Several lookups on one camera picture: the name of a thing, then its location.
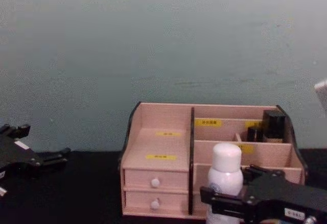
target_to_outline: drawer knob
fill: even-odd
[[[158,178],[154,178],[152,181],[151,181],[151,186],[154,187],[154,188],[157,188],[160,186],[160,181]]]
[[[151,209],[152,210],[157,210],[160,207],[159,199],[156,199],[151,202]]]

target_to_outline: white bottle cap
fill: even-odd
[[[241,169],[241,149],[231,143],[214,146],[213,168],[220,172],[233,173]]]

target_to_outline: bottle label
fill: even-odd
[[[222,193],[221,187],[216,183],[210,183],[209,188],[215,191],[216,193]]]

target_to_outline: label sticker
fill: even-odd
[[[18,145],[18,146],[20,146],[21,148],[23,148],[25,150],[30,149],[29,146],[25,145],[21,141],[16,141],[15,144]]]
[[[0,173],[0,179],[2,179],[3,177],[5,177],[5,174],[6,174],[5,171],[1,172],[1,173]]]
[[[248,144],[238,144],[243,154],[253,154],[254,146]]]
[[[176,160],[177,156],[175,155],[146,155],[146,159],[161,159],[161,160]]]
[[[180,136],[180,133],[176,132],[157,132],[155,133],[156,136]]]
[[[288,208],[285,208],[285,216],[293,218],[293,219],[297,219],[297,220],[305,220],[305,218],[306,218],[306,214],[304,214],[303,212],[291,210]]]
[[[249,120],[245,121],[245,128],[249,128],[251,126],[262,126],[262,120]]]
[[[212,127],[221,127],[223,122],[220,119],[216,118],[196,118],[195,126],[212,126]]]

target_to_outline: organizer compartment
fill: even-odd
[[[205,219],[207,205],[199,189],[207,186],[217,143],[239,146],[242,167],[281,169],[287,180],[303,184],[306,168],[288,117],[284,143],[246,141],[247,128],[273,109],[279,108],[140,103],[131,115],[120,161],[123,215]],[[159,180],[156,187],[154,179]],[[155,199],[161,203],[157,210],[150,208]]]

